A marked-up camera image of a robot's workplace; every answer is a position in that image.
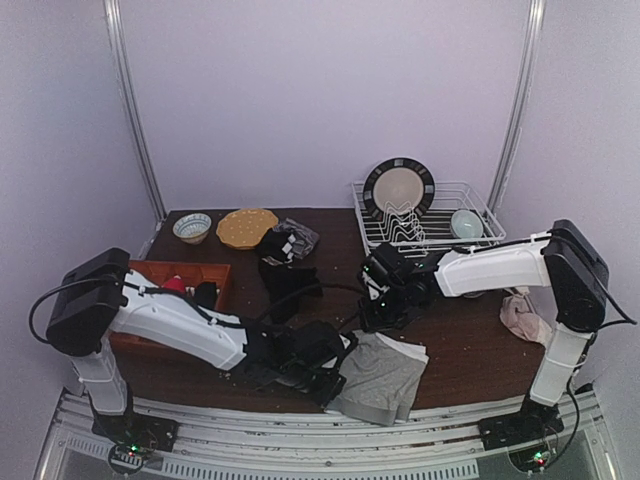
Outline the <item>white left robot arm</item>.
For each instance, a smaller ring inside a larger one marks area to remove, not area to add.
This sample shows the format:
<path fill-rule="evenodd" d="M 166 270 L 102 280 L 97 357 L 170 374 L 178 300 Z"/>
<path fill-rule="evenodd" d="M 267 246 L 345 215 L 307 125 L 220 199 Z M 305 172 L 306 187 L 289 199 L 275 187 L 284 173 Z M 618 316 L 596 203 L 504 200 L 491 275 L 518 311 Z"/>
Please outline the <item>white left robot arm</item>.
<path fill-rule="evenodd" d="M 322 321 L 291 329 L 223 314 L 152 283 L 129 260 L 128 252 L 110 248 L 69 271 L 32 305 L 55 300 L 45 333 L 35 338 L 70 358 L 96 426 L 113 442 L 138 442 L 154 422 L 134 410 L 110 345 L 113 333 L 182 351 L 258 385 L 287 386 L 320 406 L 345 385 L 339 369 L 357 345 L 355 335 Z"/>

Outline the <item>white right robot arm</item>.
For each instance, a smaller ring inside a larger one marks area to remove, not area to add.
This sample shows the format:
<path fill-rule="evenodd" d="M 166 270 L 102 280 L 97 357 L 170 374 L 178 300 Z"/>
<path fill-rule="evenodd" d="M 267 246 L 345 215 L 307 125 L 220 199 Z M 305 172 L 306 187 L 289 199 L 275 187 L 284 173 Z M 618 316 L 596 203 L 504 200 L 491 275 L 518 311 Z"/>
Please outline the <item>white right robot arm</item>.
<path fill-rule="evenodd" d="M 557 220 L 551 229 L 520 240 L 422 258 L 408 258 L 382 243 L 362 261 L 357 279 L 366 291 L 361 327 L 372 332 L 403 328 L 438 296 L 505 291 L 530 306 L 531 293 L 547 291 L 557 316 L 521 406 L 480 420 L 478 429 L 487 450 L 562 432 L 559 402 L 604 324 L 608 302 L 608 266 L 572 221 Z"/>

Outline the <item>grey white underwear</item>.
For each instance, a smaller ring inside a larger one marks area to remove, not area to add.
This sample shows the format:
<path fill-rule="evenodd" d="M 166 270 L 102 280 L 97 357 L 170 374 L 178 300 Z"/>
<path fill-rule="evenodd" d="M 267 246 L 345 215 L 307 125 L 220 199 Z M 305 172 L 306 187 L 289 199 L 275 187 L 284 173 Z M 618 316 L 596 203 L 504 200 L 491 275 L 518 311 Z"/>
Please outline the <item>grey white underwear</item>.
<path fill-rule="evenodd" d="M 406 422 L 429 362 L 426 347 L 381 333 L 354 334 L 357 346 L 339 370 L 346 383 L 325 410 L 383 426 Z"/>

